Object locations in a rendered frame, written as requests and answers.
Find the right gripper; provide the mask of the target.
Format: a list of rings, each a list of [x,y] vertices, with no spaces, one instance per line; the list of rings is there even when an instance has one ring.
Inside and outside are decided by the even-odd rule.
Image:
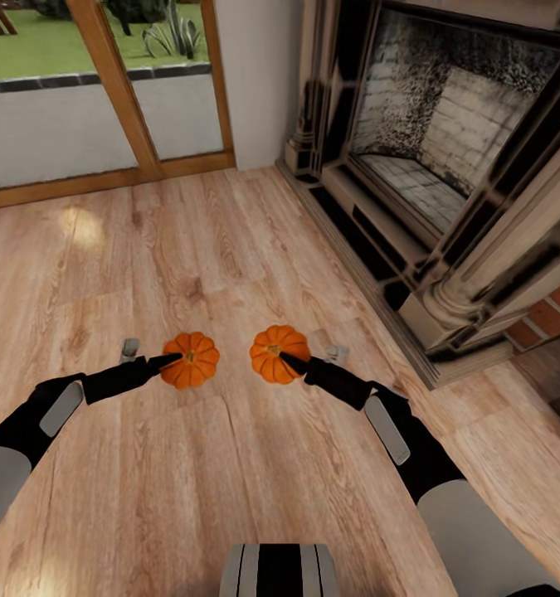
[[[322,387],[324,391],[340,400],[343,389],[353,377],[352,372],[345,371],[342,367],[325,362],[325,360],[312,358],[305,362],[284,352],[280,353],[280,357],[298,374],[305,375],[305,384]]]

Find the pumpkin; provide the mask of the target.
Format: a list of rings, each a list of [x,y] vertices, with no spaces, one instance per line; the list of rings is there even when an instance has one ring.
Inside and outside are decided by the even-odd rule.
[[[274,325],[265,332],[259,332],[254,339],[250,349],[252,369],[267,382],[290,384],[296,377],[302,377],[280,357],[281,352],[305,362],[313,358],[304,334],[295,331],[292,326]]]
[[[216,374],[220,354],[214,344],[202,332],[177,335],[164,346],[163,355],[182,353],[183,357],[159,369],[163,381],[179,391],[202,386]]]

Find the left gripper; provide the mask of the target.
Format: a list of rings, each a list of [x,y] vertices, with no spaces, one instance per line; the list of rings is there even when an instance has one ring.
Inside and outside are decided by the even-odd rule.
[[[108,386],[109,397],[117,396],[125,391],[140,388],[145,385],[150,377],[160,374],[162,366],[175,362],[183,357],[182,353],[158,357],[150,357],[146,363],[145,357],[138,357],[135,361],[121,364],[103,371],[106,385]]]

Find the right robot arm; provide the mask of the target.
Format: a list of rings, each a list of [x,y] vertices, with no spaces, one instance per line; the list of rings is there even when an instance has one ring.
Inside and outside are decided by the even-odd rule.
[[[560,581],[472,487],[444,448],[411,414],[408,398],[342,368],[348,346],[325,360],[280,357],[309,385],[364,412],[376,428],[436,545],[458,597],[560,597]]]

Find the robot trunk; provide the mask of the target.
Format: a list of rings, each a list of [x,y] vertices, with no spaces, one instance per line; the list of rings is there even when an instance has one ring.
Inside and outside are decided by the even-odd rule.
[[[219,597],[340,597],[326,543],[234,543]]]

